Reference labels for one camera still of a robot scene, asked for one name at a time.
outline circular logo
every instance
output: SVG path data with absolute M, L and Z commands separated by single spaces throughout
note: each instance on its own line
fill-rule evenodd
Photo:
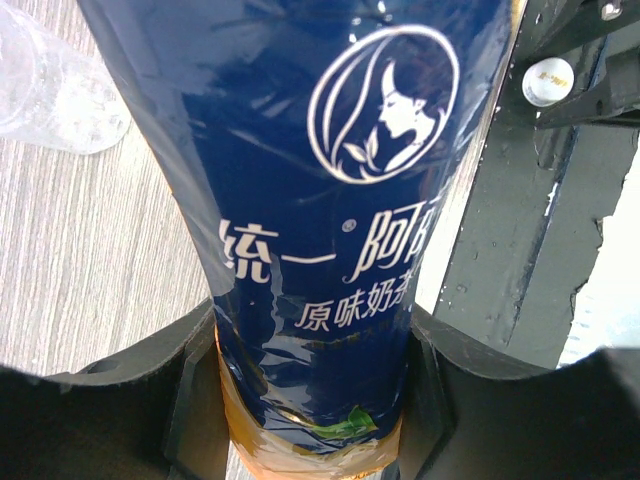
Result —
M 458 58 L 442 33 L 424 25 L 376 30 L 336 58 L 313 90 L 313 153 L 343 182 L 389 179 L 438 140 L 459 80 Z

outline registered trademark symbol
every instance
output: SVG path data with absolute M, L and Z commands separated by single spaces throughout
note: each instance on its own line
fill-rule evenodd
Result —
M 356 228 L 356 225 L 357 223 L 353 218 L 345 220 L 342 224 L 342 231 L 346 233 L 353 232 L 353 230 Z

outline wooden table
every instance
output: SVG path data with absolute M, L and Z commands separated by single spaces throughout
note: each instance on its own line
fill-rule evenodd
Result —
M 99 57 L 74 0 L 8 0 Z M 480 128 L 424 262 L 436 301 L 483 139 Z M 0 363 L 77 371 L 188 312 L 207 295 L 178 208 L 135 125 L 90 156 L 0 139 Z M 230 457 L 227 478 L 251 478 Z

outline clear plastic cup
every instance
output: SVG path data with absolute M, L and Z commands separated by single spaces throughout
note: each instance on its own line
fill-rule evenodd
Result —
M 92 154 L 118 143 L 130 123 L 100 61 L 0 0 L 0 137 Z

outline metal bolt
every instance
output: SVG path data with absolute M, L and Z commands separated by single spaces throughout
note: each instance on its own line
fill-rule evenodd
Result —
M 622 5 L 620 3 L 620 0 L 618 0 L 616 2 L 609 2 L 605 4 L 600 11 L 600 18 L 605 22 L 609 22 L 622 15 Z

